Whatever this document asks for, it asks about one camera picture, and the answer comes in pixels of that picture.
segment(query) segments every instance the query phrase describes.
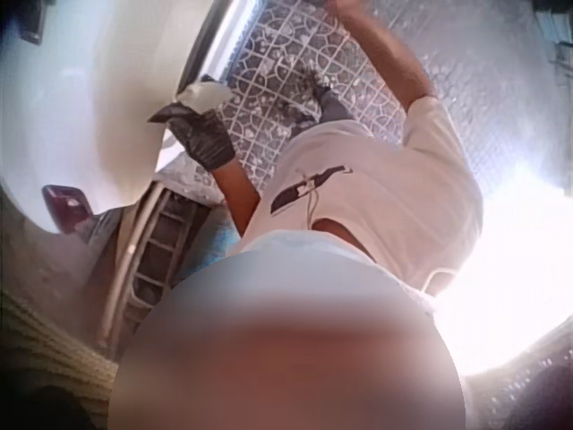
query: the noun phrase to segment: white t-shirt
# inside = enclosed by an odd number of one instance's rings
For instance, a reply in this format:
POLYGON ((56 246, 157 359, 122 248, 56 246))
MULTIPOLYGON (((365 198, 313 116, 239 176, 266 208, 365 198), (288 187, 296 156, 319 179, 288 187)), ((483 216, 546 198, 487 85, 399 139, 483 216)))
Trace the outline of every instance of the white t-shirt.
POLYGON ((435 98, 414 102, 403 147, 357 121, 317 125, 291 141, 235 251, 319 219, 347 228, 374 261, 413 288, 457 271, 482 228, 482 195, 458 134, 435 98))

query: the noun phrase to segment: black glove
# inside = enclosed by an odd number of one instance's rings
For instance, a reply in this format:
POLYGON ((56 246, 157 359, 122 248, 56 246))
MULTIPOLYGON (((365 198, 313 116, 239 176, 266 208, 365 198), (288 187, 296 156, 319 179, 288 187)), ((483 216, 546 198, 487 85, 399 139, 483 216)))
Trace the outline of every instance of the black glove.
POLYGON ((176 102, 163 107, 149 121, 167 124, 189 157, 208 172, 226 165, 235 157, 231 138, 215 109, 200 115, 176 102))

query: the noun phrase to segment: red object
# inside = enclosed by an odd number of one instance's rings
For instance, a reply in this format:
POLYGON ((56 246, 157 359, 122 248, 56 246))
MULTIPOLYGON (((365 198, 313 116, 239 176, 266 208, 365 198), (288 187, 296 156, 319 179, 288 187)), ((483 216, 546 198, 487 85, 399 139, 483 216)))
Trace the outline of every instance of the red object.
POLYGON ((46 185, 42 194, 47 209, 62 233, 76 231, 81 222, 93 216, 83 191, 72 186, 46 185))

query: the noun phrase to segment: man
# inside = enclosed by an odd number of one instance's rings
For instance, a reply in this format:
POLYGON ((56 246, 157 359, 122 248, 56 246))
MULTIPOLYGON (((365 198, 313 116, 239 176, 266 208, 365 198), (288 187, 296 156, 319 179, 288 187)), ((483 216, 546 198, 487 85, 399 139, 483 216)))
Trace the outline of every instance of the man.
POLYGON ((224 194, 242 236, 237 252, 275 230, 326 232, 410 287, 435 295, 480 235, 479 188, 414 54, 363 11, 362 0, 332 0, 328 10, 407 112, 401 150, 377 141, 331 89, 316 85, 320 124, 294 129, 261 199, 213 112, 174 117, 169 126, 224 194))
POLYGON ((261 198, 214 112, 159 112, 215 177, 242 238, 138 329, 111 430, 463 428, 458 374, 419 290, 435 294, 447 279, 434 275, 470 253, 481 195, 410 50, 360 0, 329 11, 406 110, 404 147, 378 142, 317 85, 321 124, 295 132, 261 198))

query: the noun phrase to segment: bright light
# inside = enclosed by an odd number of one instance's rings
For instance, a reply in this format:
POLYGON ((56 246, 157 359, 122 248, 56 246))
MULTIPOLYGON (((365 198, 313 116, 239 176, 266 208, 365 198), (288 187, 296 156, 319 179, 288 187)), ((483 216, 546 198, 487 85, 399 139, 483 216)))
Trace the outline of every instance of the bright light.
POLYGON ((483 234, 438 298, 461 374, 503 365, 573 313, 573 202, 524 167, 485 202, 483 234))

